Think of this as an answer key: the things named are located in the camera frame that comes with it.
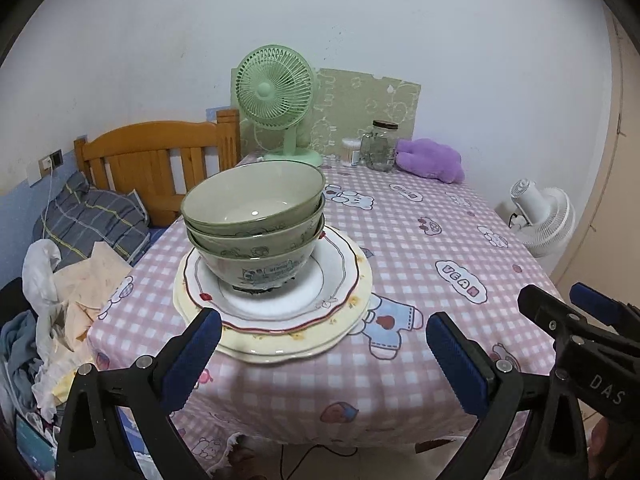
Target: plate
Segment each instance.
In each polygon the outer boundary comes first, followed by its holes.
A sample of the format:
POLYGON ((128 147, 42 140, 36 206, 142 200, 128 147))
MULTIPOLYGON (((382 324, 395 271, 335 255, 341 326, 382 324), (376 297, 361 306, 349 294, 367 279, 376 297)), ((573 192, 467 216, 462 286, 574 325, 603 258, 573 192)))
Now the plate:
POLYGON ((329 226, 324 232, 295 277, 265 292, 237 290, 193 250, 183 272, 187 295, 201 308, 217 309, 223 324, 243 332, 285 333, 321 322, 345 305, 360 275, 348 237, 329 226))
MULTIPOLYGON (((290 359, 310 357, 332 348, 367 314, 371 297, 371 267, 362 250, 346 238, 356 254, 360 276, 347 303, 324 321, 286 334, 239 332, 223 326, 222 338, 216 348, 223 354, 254 364, 270 364, 290 359)), ((184 286, 182 259, 174 283, 174 305, 185 323, 189 324, 201 308, 191 301, 184 286)))

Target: desk fan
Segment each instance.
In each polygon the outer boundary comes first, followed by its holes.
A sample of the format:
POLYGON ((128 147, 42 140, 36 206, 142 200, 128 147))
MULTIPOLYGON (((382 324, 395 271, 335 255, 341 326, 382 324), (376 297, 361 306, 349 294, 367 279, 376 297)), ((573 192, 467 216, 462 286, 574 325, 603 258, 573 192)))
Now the desk fan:
POLYGON ((522 213, 512 229, 535 258, 554 253, 568 243, 575 230, 575 208, 557 187, 539 190, 526 178, 511 186, 511 200, 522 213))
POLYGON ((311 108, 314 86, 306 60, 286 46, 257 48, 238 66, 234 91, 244 115, 266 130, 284 132, 283 147, 267 152, 265 160, 322 164, 318 152, 296 147, 296 127, 311 108))

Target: stuffed animal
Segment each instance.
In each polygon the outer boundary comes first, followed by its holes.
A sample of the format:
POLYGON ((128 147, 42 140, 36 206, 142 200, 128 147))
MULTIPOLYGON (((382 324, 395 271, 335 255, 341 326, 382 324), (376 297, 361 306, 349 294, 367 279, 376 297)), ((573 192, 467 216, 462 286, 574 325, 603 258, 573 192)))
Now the stuffed animal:
POLYGON ((399 139, 396 151, 396 163, 409 173, 437 178, 446 184, 460 183, 465 179, 462 157, 450 146, 431 139, 399 139))

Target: jar lid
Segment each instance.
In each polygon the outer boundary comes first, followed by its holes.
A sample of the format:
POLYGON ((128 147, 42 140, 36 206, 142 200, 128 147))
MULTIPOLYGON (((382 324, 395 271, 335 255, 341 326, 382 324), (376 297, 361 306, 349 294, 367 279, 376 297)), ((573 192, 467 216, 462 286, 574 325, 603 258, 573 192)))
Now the jar lid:
POLYGON ((389 123, 387 121, 373 121, 373 125, 385 130, 397 130, 398 125, 396 123, 389 123))
POLYGON ((356 148, 358 149, 360 147, 360 143, 362 142, 361 139, 343 139, 342 140, 342 145, 345 148, 356 148))

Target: white wall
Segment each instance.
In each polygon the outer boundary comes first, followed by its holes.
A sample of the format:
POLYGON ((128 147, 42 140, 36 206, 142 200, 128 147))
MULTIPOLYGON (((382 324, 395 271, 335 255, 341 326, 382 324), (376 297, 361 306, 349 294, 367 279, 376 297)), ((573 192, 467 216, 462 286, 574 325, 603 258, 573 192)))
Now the white wall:
POLYGON ((492 206, 528 176, 584 208, 610 102, 600 0, 47 0, 0 68, 0 190, 77 136, 204 120, 265 43, 420 83, 415 136, 460 150, 492 206))

